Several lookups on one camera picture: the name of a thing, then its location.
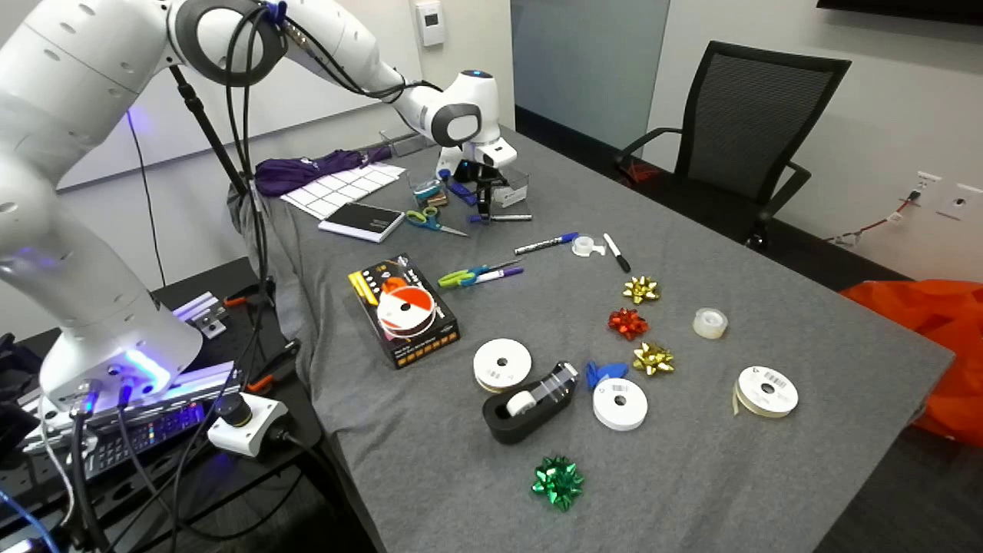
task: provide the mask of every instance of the blue cable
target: blue cable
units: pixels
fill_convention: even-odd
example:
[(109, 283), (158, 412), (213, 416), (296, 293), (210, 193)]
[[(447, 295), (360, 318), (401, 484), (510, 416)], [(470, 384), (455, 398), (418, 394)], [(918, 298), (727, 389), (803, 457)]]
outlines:
[(8, 504), (22, 519), (29, 519), (29, 525), (44, 538), (44, 543), (57, 553), (51, 534), (39, 525), (39, 519), (35, 519), (31, 511), (24, 511), (20, 502), (11, 502), (2, 490), (0, 490), (0, 502)]

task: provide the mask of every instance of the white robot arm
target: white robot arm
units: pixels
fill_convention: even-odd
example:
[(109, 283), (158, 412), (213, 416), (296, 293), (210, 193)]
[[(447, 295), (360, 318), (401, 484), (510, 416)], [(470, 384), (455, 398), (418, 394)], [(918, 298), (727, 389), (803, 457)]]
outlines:
[(253, 82), (279, 57), (328, 81), (341, 71), (344, 85), (394, 101), (448, 151), (489, 167), (517, 158), (489, 75), (464, 71), (447, 94), (406, 85), (335, 0), (44, 0), (0, 49), (0, 280), (61, 327), (39, 368), (57, 408), (74, 412), (87, 398), (99, 401), (96, 412), (113, 408), (124, 389), (133, 402), (153, 401), (204, 339), (150, 300), (118, 253), (57, 204), (54, 184), (168, 62)]

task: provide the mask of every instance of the gray table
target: gray table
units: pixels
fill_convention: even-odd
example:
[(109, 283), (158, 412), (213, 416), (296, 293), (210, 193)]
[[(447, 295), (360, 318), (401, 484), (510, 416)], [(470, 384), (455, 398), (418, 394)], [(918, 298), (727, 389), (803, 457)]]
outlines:
[[(856, 494), (949, 355), (864, 307), (696, 227), (577, 163), (514, 136), (514, 182), (530, 182), (531, 226), (491, 226), (459, 241), (401, 227), (369, 245), (317, 231), (309, 216), (267, 204), (279, 310), (305, 342), (302, 373), (338, 439), (378, 542), (394, 553), (460, 549), (814, 549)], [(397, 160), (406, 174), (369, 197), (410, 206), (437, 151)], [(464, 227), (451, 204), (448, 226)], [(582, 389), (570, 407), (519, 447), (491, 439), (472, 382), (489, 339), (519, 339), (534, 379), (634, 359), (640, 342), (604, 329), (627, 307), (610, 257), (567, 250), (525, 255), (525, 277), (447, 293), (464, 339), (403, 373), (376, 342), (346, 275), (397, 253), (437, 280), (563, 231), (610, 234), (665, 298), (643, 304), (675, 355), (675, 375), (630, 375), (651, 402), (636, 434), (604, 431)], [(723, 342), (691, 331), (696, 307), (731, 321)], [(773, 367), (803, 394), (793, 419), (731, 412), (744, 367)], [(547, 454), (587, 478), (582, 502), (549, 511), (530, 493)]]

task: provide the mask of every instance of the white wall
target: white wall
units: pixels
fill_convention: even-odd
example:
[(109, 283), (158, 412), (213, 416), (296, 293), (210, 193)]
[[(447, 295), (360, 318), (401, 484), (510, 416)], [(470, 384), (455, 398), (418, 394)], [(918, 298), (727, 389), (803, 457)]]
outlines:
[[(24, 16), (31, 0), (11, 2), (2, 14), (0, 41), (11, 31), (11, 18)], [(448, 85), (460, 69), (486, 69), (499, 77), (502, 124), (514, 120), (514, 49), (510, 49), (510, 2), (507, 0), (444, 0), (448, 41), (444, 49), (427, 49), (423, 77)], [(335, 148), (360, 148), (384, 136), (406, 136), (406, 127), (389, 108), (366, 108), (335, 120), (309, 124), (255, 143), (253, 158), (317, 158)], [(227, 226), (225, 213), (227, 178), (213, 153), (197, 153), (150, 169), (153, 208), (160, 226), (160, 250), (168, 280), (184, 280), (245, 255), (244, 241)], [(87, 189), (70, 189), (61, 201), (102, 238), (126, 266), (158, 290), (158, 266), (144, 216), (137, 174), (119, 174)], [(0, 331), (20, 339), (51, 329), (54, 322), (8, 287), (0, 287)]]
[[(812, 184), (783, 218), (817, 238), (889, 216), (918, 169), (983, 184), (983, 29), (826, 14), (814, 0), (679, 0), (669, 10), (651, 127), (679, 127), (707, 41), (852, 59), (843, 89), (800, 151)], [(932, 192), (908, 218), (855, 253), (927, 280), (983, 280), (983, 197), (968, 218), (936, 216)]]
[(669, 0), (519, 0), (517, 106), (627, 144), (645, 133)]

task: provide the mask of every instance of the black chair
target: black chair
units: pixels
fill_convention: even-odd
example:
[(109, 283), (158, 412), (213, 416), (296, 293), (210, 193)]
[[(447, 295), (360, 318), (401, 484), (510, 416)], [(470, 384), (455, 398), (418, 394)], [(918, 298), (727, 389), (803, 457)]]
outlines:
[(615, 169), (643, 189), (651, 167), (636, 151), (683, 133), (674, 171), (648, 182), (658, 204), (754, 250), (767, 245), (767, 222), (812, 178), (793, 153), (819, 120), (852, 62), (709, 43), (689, 89), (683, 130), (651, 130), (627, 144)]

